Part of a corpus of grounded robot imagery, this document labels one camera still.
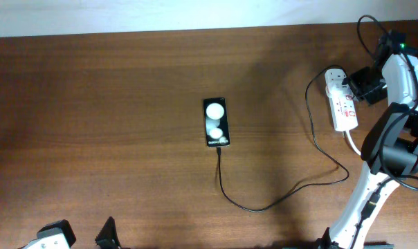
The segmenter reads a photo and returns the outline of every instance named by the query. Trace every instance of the power strip switch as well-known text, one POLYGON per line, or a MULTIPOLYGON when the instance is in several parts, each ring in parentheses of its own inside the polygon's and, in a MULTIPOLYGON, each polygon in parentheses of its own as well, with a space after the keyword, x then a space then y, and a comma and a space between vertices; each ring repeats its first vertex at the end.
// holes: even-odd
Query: power strip switch
POLYGON ((331 105, 332 119, 336 131, 350 131, 358 126, 354 96, 343 80, 346 74, 341 69, 329 69, 325 74, 326 95, 331 105))

